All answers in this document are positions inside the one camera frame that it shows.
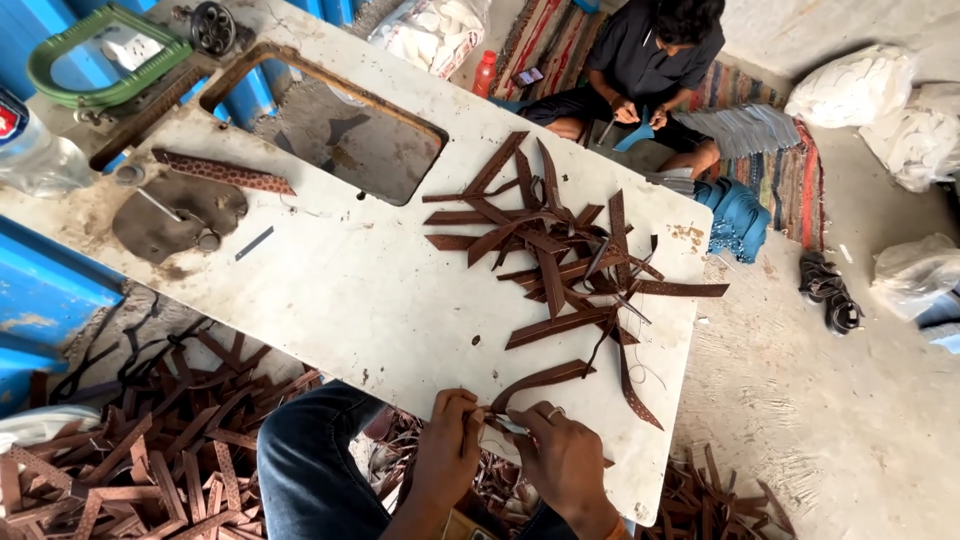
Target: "metal rod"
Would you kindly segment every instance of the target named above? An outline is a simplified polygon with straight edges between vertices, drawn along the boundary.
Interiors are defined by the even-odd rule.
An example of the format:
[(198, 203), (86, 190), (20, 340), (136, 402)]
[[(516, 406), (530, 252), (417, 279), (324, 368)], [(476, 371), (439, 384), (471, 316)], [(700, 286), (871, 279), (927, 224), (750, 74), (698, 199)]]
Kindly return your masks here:
[(139, 191), (141, 195), (146, 197), (148, 201), (150, 201), (151, 203), (154, 203), (154, 205), (156, 205), (157, 208), (163, 210), (163, 213), (173, 218), (173, 220), (176, 221), (177, 223), (181, 223), (183, 221), (182, 217), (178, 216), (176, 212), (174, 212), (169, 207), (167, 207), (166, 205), (158, 201), (156, 197), (154, 197), (150, 193), (147, 193), (147, 190), (144, 189), (143, 187), (138, 186), (136, 190)]
[(604, 139), (607, 138), (607, 134), (610, 132), (610, 128), (613, 127), (613, 120), (607, 123), (607, 127), (603, 129), (603, 132), (597, 137), (597, 145), (603, 144)]

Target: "jeans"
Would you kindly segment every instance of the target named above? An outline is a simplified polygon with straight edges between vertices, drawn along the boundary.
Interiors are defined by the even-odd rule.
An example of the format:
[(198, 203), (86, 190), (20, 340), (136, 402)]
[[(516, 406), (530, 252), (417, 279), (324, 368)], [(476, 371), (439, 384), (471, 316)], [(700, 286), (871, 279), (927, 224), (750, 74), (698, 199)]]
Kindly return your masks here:
[[(335, 380), (267, 417), (257, 434), (256, 465), (270, 538), (379, 538), (391, 516), (357, 469), (348, 444), (384, 406)], [(518, 538), (575, 540), (576, 535), (542, 504)]]

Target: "man in black shirt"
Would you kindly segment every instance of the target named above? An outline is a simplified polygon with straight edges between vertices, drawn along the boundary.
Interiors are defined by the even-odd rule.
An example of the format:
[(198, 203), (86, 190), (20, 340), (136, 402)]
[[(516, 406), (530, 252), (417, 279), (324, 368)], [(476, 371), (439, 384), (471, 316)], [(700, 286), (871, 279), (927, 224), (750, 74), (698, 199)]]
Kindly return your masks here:
[(635, 124), (647, 106), (654, 140), (678, 153), (660, 170), (691, 167), (691, 178), (700, 176), (720, 159), (720, 150), (670, 111), (696, 90), (723, 47), (724, 1), (630, 0), (587, 55), (589, 84), (545, 97), (522, 114), (575, 140), (591, 118)]

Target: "person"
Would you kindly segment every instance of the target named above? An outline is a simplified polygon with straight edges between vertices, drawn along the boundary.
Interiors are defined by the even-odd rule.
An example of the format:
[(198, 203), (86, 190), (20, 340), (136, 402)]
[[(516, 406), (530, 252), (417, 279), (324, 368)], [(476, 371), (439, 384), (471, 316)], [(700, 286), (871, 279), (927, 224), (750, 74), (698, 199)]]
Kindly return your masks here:
[(630, 0), (588, 52), (588, 84), (547, 96), (521, 114), (576, 140), (592, 118), (627, 127), (640, 121), (646, 106), (654, 141), (677, 152), (660, 170), (691, 167), (697, 178), (720, 159), (719, 147), (670, 111), (693, 94), (723, 47), (724, 2)]
[[(409, 495), (391, 517), (348, 451), (384, 406), (336, 380), (267, 417), (256, 461), (268, 537), (426, 540), (443, 526), (476, 474), (484, 408), (462, 388), (437, 394)], [(517, 539), (631, 538), (604, 492), (600, 437), (547, 402), (507, 413), (537, 439), (512, 442), (544, 502)]]

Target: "concrete floor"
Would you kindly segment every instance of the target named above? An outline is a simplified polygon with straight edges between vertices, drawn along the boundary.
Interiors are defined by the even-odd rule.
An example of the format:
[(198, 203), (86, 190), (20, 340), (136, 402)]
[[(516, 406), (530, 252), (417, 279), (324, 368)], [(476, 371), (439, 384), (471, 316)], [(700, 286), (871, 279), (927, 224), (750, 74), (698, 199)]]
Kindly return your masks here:
[[(503, 10), (492, 24), (516, 16), (502, 18)], [(896, 186), (853, 130), (811, 134), (826, 170), (827, 242), (844, 244), (853, 264), (839, 253), (829, 258), (866, 313), (864, 329), (844, 338), (825, 329), (822, 309), (796, 290), (802, 248), (780, 233), (768, 234), (756, 264), (712, 258), (705, 281), (731, 288), (700, 301), (708, 323), (694, 332), (674, 446), (711, 442), (723, 477), (737, 470), (741, 496), (759, 494), (753, 479), (766, 480), (801, 538), (953, 537), (957, 359), (927, 345), (868, 290), (883, 248), (934, 232), (956, 239), (953, 218), (939, 191)], [(164, 324), (181, 328), (195, 316), (178, 310), (181, 321)]]

